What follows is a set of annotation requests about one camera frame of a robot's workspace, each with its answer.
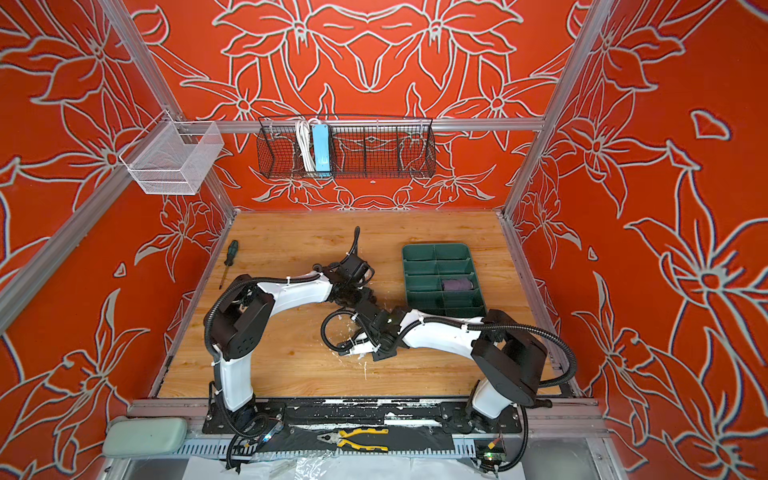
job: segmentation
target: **screwdriver handle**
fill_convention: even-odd
[[[237,240],[232,240],[232,243],[230,243],[229,248],[227,248],[227,259],[224,261],[224,265],[232,266],[232,264],[235,261],[235,255],[237,255],[237,249],[239,247],[240,247],[240,244],[237,242]]]

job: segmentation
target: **wooden tabletop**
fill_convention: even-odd
[[[213,369],[203,344],[202,319],[221,294],[223,259],[231,240],[239,241],[240,250],[225,285],[241,273],[299,276],[309,273],[314,263],[340,261],[357,225],[362,230],[358,254],[376,270],[369,286],[382,308],[406,305],[404,245],[461,242],[472,252],[488,308],[503,310],[519,323],[535,324],[492,211],[239,214],[159,396],[207,396]],[[398,349],[396,357],[379,362],[370,355],[339,357],[323,344],[319,333],[323,318],[336,308],[331,303],[305,305],[270,319],[253,352],[251,379],[257,396],[467,395],[482,378],[472,360],[433,349]],[[356,329],[344,317],[329,324],[328,336],[340,343]],[[549,364],[543,376],[554,376]],[[546,393],[559,393],[559,388]]]

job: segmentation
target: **robotic arm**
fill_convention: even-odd
[[[229,418],[247,408],[253,398],[251,353],[261,340],[272,315],[307,303],[334,302],[342,308],[321,324],[323,342],[340,355],[371,353],[374,361],[397,355],[398,348],[432,348],[471,358],[485,374],[468,409],[485,419],[496,419],[512,403],[532,406],[539,387],[567,382],[576,359],[554,334],[516,323],[500,310],[485,317],[457,319],[432,316],[397,307],[391,312],[376,305],[366,284],[374,270],[357,256],[359,227],[344,260],[315,265],[313,272],[292,278],[237,277],[205,316],[205,344],[214,358],[214,388]],[[329,321],[348,315],[360,326],[352,339],[334,345],[326,334]],[[546,347],[532,333],[562,348],[568,370],[556,379],[541,381]],[[497,344],[505,342],[499,349]]]

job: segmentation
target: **pliers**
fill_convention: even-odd
[[[350,433],[345,432],[344,430],[340,430],[339,433],[323,433],[322,435],[318,435],[317,439],[321,442],[325,443],[333,443],[337,447],[343,447],[344,445],[349,445],[355,450],[381,450],[382,452],[388,452],[389,449],[385,446],[379,446],[379,445],[358,445],[355,442],[350,442],[347,440],[349,437],[358,435],[359,433],[371,433],[373,435],[386,435],[389,433],[389,429],[354,429]]]

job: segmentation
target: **blue power strip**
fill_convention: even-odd
[[[315,170],[328,172],[321,174],[321,177],[330,177],[331,158],[328,152],[328,125],[312,126],[312,143],[315,146]]]

